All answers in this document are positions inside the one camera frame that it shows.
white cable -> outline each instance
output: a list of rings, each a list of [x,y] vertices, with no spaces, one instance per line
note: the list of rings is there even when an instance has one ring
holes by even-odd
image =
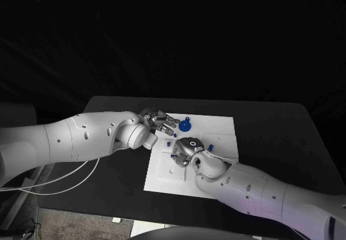
[[[300,234],[300,232],[299,232],[295,228],[290,227],[290,229],[300,235],[300,237],[302,237],[305,240],[309,240],[309,239]]]
[[[239,163],[239,161],[237,161],[236,158],[226,158],[226,157],[223,157],[223,156],[215,155],[215,154],[211,153],[208,150],[205,150],[205,151],[207,151],[211,155],[214,155],[217,158],[224,159],[224,160],[230,160],[231,162]]]
[[[40,187],[40,186],[44,186],[47,184],[51,184],[54,182],[57,182],[58,180],[64,179],[67,176],[70,176],[73,173],[77,172],[77,170],[81,169],[81,167],[87,164],[87,162],[78,167],[78,169],[76,169],[71,173],[68,173],[67,175],[64,175],[63,177],[60,177],[58,179],[53,180],[53,181],[48,181],[45,183],[41,183],[41,184],[37,184],[37,185],[32,185],[32,186],[22,186],[22,187],[5,187],[5,188],[0,188],[0,192],[6,192],[6,191],[15,191],[15,190],[21,190],[21,189],[29,189],[29,188],[35,188],[35,187]]]
[[[91,173],[89,174],[87,178],[86,178],[74,187],[71,187],[70,189],[67,189],[67,190],[64,190],[64,191],[54,192],[54,193],[37,193],[37,192],[32,192],[32,191],[27,191],[27,190],[24,190],[24,189],[19,189],[19,190],[24,191],[24,192],[28,192],[28,193],[31,193],[31,194],[35,194],[35,195],[55,195],[55,194],[61,194],[61,193],[70,191],[71,189],[74,189],[76,187],[78,187],[78,186],[84,183],[84,181],[86,181],[86,180],[89,179],[89,177],[91,176],[91,174],[93,174],[93,172],[94,172],[94,170],[96,170],[96,168],[97,168],[97,166],[99,166],[99,163],[100,163],[100,159],[97,159],[96,167],[94,167]]]

blue cap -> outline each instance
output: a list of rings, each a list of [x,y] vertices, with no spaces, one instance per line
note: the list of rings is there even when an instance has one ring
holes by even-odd
[[[179,129],[182,132],[188,132],[192,129],[191,118],[187,119],[179,123]]]

blue part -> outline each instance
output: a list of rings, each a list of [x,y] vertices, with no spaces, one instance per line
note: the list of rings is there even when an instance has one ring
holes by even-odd
[[[191,118],[187,119],[179,123],[179,129],[182,132],[188,132],[192,129]]]

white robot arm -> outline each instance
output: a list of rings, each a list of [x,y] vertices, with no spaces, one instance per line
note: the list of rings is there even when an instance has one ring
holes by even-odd
[[[282,222],[312,240],[346,239],[345,195],[313,192],[240,162],[226,163],[198,138],[179,139],[174,154],[181,167],[191,163],[198,188],[241,213]]]
[[[86,162],[117,150],[151,150],[156,129],[171,136],[179,120],[156,108],[130,112],[90,112],[53,124],[0,128],[0,187],[25,171],[60,162]]]

robotic hand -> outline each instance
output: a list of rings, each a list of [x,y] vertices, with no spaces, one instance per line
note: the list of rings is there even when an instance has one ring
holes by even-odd
[[[117,150],[151,150],[156,129],[168,135],[181,120],[156,108],[81,113],[53,124],[0,128],[0,187],[25,171],[60,162],[86,162]]]
[[[174,154],[181,167],[191,164],[198,188],[241,213],[282,222],[312,240],[346,239],[345,195],[313,192],[240,162],[230,164],[198,138],[177,140]]]

